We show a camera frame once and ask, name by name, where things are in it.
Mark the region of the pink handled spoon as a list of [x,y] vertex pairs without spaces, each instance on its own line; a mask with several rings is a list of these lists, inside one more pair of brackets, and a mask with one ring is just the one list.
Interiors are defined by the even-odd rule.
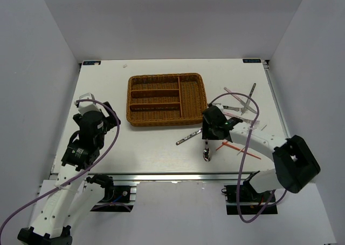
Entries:
[[211,160],[209,144],[208,144],[208,146],[206,146],[206,145],[204,146],[204,149],[203,149],[203,159],[206,162],[209,162]]

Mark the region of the dark patterned handle spoon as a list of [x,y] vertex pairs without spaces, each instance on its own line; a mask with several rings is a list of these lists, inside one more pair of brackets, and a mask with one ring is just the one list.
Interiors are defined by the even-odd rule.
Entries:
[[180,139],[179,141],[176,142],[176,146],[184,143],[185,141],[197,136],[198,134],[200,134],[202,132],[202,128],[198,129],[197,131],[195,132],[192,132],[191,134],[187,135],[186,137]]

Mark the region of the orange chopstick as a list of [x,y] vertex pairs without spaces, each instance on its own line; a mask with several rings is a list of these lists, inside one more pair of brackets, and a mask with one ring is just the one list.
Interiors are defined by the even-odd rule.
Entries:
[[[236,146],[234,146],[234,145],[229,144],[228,142],[222,142],[222,145],[223,145],[223,146],[226,146],[226,147],[229,147],[229,148],[232,148],[232,149],[235,149],[235,150],[238,151],[239,153],[244,153],[244,148],[238,148],[238,147],[236,147]],[[254,157],[254,158],[256,158],[256,159],[261,160],[260,157],[254,155],[254,154],[251,154],[251,153],[246,153],[246,154],[249,155],[249,156],[251,156],[251,157]]]
[[222,147],[229,147],[229,148],[233,148],[233,146],[231,144],[229,144],[229,141],[225,141],[225,142],[222,142],[222,144],[216,148],[216,150],[218,151],[219,149],[221,149]]

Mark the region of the dark handled knife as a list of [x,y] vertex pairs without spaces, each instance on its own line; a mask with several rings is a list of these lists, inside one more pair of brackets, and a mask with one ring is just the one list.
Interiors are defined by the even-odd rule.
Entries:
[[251,88],[251,90],[250,90],[250,93],[249,93],[249,98],[247,98],[247,101],[246,101],[246,103],[245,103],[245,106],[244,106],[244,109],[243,109],[243,111],[242,111],[242,115],[243,114],[245,114],[246,112],[247,112],[247,110],[248,110],[248,108],[249,108],[249,105],[250,105],[250,102],[251,102],[251,97],[252,97],[252,95],[253,95],[253,92],[254,92],[254,90],[255,90],[255,87],[256,87],[256,83],[254,83],[253,84],[253,86],[252,86],[252,88]]

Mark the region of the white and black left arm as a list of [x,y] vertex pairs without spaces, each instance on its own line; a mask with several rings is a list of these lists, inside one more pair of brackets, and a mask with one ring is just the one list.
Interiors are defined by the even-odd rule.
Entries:
[[86,173],[104,157],[105,135],[121,121],[108,102],[80,98],[73,119],[79,129],[72,134],[61,160],[53,191],[30,227],[22,228],[22,244],[71,244],[72,232],[98,201],[114,195],[113,179]]

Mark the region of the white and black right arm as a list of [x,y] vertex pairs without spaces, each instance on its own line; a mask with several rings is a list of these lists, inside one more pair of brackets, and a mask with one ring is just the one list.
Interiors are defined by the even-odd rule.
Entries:
[[321,172],[312,151],[305,140],[294,135],[281,138],[254,129],[251,124],[237,117],[226,118],[215,105],[203,113],[202,138],[204,140],[226,140],[268,157],[273,169],[256,171],[229,198],[240,202],[257,202],[268,192],[285,189],[298,193]]

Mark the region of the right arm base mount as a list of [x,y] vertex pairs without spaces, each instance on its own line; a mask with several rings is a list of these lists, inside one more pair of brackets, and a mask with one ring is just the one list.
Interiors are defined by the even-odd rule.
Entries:
[[[236,185],[227,185],[221,189],[222,194],[225,196],[226,201],[226,213],[227,215],[238,215],[236,194],[237,186]],[[271,192],[266,191],[258,195],[251,195],[242,186],[240,187],[239,203],[241,213],[243,215],[256,215],[264,204],[267,202],[270,197]],[[270,200],[266,209],[262,212],[263,215],[275,215],[278,213],[277,206],[274,205],[276,202],[275,196]]]

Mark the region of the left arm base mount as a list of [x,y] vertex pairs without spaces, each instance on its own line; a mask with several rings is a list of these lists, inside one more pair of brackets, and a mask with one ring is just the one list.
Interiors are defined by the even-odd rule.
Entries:
[[118,184],[111,176],[96,174],[86,178],[86,187],[96,184],[102,189],[103,198],[91,209],[92,212],[130,212],[133,209],[136,187]]

